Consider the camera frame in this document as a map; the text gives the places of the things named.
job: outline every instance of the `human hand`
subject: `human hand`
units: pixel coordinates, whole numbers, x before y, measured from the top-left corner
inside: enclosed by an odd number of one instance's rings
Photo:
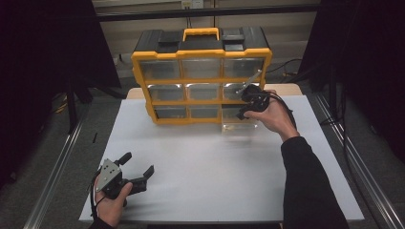
[[[95,187],[97,187],[98,178],[99,176],[96,178]],[[107,198],[102,191],[96,192],[95,202],[97,203],[98,217],[110,226],[117,228],[121,220],[124,201],[131,192],[132,186],[131,182],[125,184],[116,199]]]
[[[276,94],[274,90],[269,90],[269,92]],[[279,134],[283,142],[291,137],[300,135],[289,119],[286,109],[279,101],[274,98],[271,98],[269,100],[268,107],[263,112],[258,113],[247,111],[244,113],[244,116],[255,118],[263,122],[263,124],[269,130]]]

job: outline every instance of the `white tabletop surface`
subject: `white tabletop surface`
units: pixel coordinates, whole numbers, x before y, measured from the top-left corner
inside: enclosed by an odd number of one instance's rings
[[[284,96],[298,131],[318,156],[348,220],[363,219],[304,95]],[[283,219],[286,170],[281,138],[261,123],[251,135],[222,135],[218,124],[156,125],[143,99],[123,100],[103,159],[133,157],[124,178],[155,173],[148,190],[127,198],[122,220],[142,223],[243,223]],[[90,201],[79,220],[91,221]]]

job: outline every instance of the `gray floor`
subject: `gray floor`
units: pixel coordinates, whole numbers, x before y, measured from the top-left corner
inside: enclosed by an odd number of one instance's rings
[[[121,78],[122,89],[118,91],[126,94],[135,87],[133,78]],[[319,121],[325,119],[315,94],[312,94],[308,82],[299,83]],[[109,134],[112,131],[117,115],[120,100],[108,94],[92,90],[94,101],[88,108],[88,113],[83,120],[75,146],[69,154],[68,162],[64,168],[61,179],[55,184],[56,188],[52,201],[46,208],[45,216],[40,219],[40,228],[87,228],[88,223],[78,221],[83,202],[87,197],[87,187],[91,177],[100,162]],[[54,101],[57,107],[60,99]],[[77,102],[80,111],[85,111],[86,106]],[[387,142],[376,135],[370,128],[367,118],[356,108],[348,98],[347,102],[347,132],[364,159],[367,167],[383,192],[387,195],[401,219],[405,219],[405,165],[396,159],[390,151]],[[61,114],[50,114],[37,144],[33,147],[28,159],[17,171],[17,180],[7,184],[0,190],[0,229],[24,228],[33,206],[43,191],[46,181],[58,160],[61,150],[68,137],[69,118],[67,110]],[[385,219],[379,214],[376,205],[358,176],[360,190],[365,199],[359,195],[344,160],[342,147],[330,126],[323,126],[323,131],[346,175],[354,195],[366,219],[351,222],[351,228],[378,228],[370,210],[376,217],[380,228],[390,228]],[[369,202],[370,210],[365,204]],[[120,228],[146,228],[147,225],[128,225],[122,223]],[[169,226],[164,228],[268,228],[267,225],[207,225],[207,226]]]

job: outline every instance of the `white wall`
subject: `white wall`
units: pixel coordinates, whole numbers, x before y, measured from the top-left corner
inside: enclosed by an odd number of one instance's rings
[[[238,8],[278,5],[317,4],[320,0],[204,0],[205,8]],[[97,13],[142,12],[155,10],[180,10],[181,1],[176,0],[93,0]],[[260,26],[273,51],[272,66],[293,58],[301,58],[309,39],[316,12],[273,13],[191,18],[193,28],[214,27],[238,28]],[[113,57],[123,54],[125,61],[138,43],[142,31],[177,31],[186,28],[185,18],[153,19],[120,22],[101,22]]]

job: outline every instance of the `metal frame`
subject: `metal frame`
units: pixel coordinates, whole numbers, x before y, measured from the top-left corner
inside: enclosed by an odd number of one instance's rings
[[[52,22],[108,22],[108,21],[131,21],[145,19],[181,18],[181,17],[202,17],[202,16],[226,16],[226,15],[246,15],[246,14],[268,14],[268,13],[294,13],[310,12],[320,10],[342,10],[349,5],[340,4],[306,4],[306,5],[286,5],[256,8],[211,8],[193,10],[161,10],[146,12],[126,12],[126,13],[99,13],[96,16],[64,16],[49,18]]]
[[[318,94],[316,96],[316,100],[319,106],[321,107],[324,115],[326,117],[332,117],[334,119],[334,117],[329,111],[330,105],[328,104],[327,99],[324,96]],[[344,129],[342,125],[338,122],[332,122],[330,126],[343,146]],[[385,195],[385,193],[382,191],[378,183],[375,181],[373,175],[370,173],[369,169],[367,168],[366,164],[364,163],[363,159],[355,149],[354,145],[352,144],[352,141],[349,139],[348,136],[346,137],[346,141],[347,141],[347,152],[349,155],[349,159],[352,163],[352,166],[355,169],[356,173],[360,176],[361,180],[363,181],[364,186],[366,187],[367,191],[372,197],[382,217],[387,222],[389,228],[391,229],[405,228],[397,212],[395,211],[395,208],[393,207],[392,203]]]
[[[57,183],[59,182],[63,174],[65,166],[68,163],[71,151],[73,150],[75,142],[77,141],[78,135],[80,133],[83,124],[83,120],[87,116],[89,110],[90,105],[89,104],[84,105],[80,119],[78,120],[78,123],[73,129],[72,133],[68,135],[65,145],[63,146],[62,151],[60,152],[59,158],[57,159],[57,162],[55,163],[53,170],[51,171],[51,174],[48,177],[48,181],[41,192],[41,196],[33,206],[30,216],[28,217],[27,222],[24,225],[24,229],[36,229],[39,228],[39,226],[41,225],[41,222],[45,217],[45,214],[47,213],[53,194],[56,190]]]

